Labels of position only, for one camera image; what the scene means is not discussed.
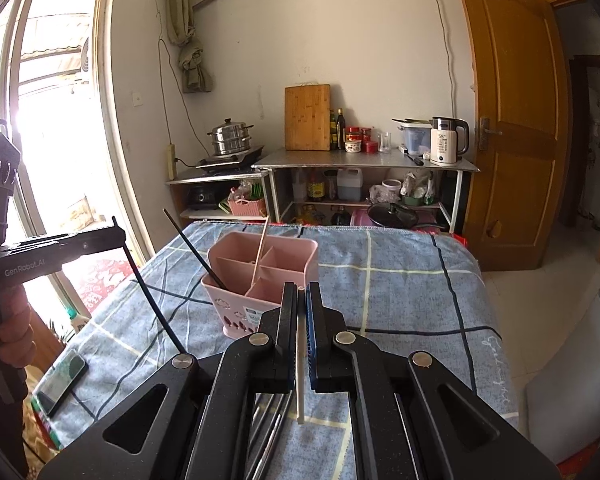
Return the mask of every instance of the finger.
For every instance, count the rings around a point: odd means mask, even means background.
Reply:
[[[11,363],[11,366],[14,368],[24,368],[27,365],[30,365],[33,361],[33,358],[36,355],[36,344],[32,341],[29,350],[27,350],[26,354],[24,354],[19,359],[16,359]]]
[[[27,355],[32,344],[33,330],[29,327],[22,339],[13,343],[3,343],[0,345],[0,360],[8,365],[20,362]]]
[[[13,286],[0,293],[0,309],[3,312],[8,312],[10,316],[15,316],[23,310],[29,309],[29,300],[27,300],[27,292],[23,285]]]
[[[10,317],[0,325],[0,341],[3,343],[15,343],[22,339],[29,328],[30,320],[30,309],[23,310],[15,316]]]

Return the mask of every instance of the pink utensil holder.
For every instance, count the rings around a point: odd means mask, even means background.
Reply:
[[[282,302],[285,282],[307,286],[318,280],[318,242],[267,236],[256,281],[251,285],[260,234],[226,234],[208,253],[211,268],[229,290],[219,288],[206,274],[202,278],[228,337],[257,332],[263,312]]]
[[[267,206],[264,199],[229,201],[229,209],[234,216],[267,216]]]

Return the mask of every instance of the phone screen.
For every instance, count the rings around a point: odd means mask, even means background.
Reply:
[[[52,416],[61,400],[69,391],[69,387],[81,377],[87,369],[87,363],[74,350],[69,350],[62,360],[56,363],[56,368],[51,372],[44,383],[36,392],[38,403],[42,411]]]

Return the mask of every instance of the gas stove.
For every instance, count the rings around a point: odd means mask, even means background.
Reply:
[[[260,158],[264,146],[254,146],[248,150],[231,155],[211,155],[200,160],[196,166],[209,174],[223,173],[231,170],[246,170]]]

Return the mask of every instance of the tied green curtain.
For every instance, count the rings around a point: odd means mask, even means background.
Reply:
[[[192,0],[167,0],[167,35],[179,46],[178,65],[184,92],[211,92],[211,78],[202,66],[202,43],[196,38]]]

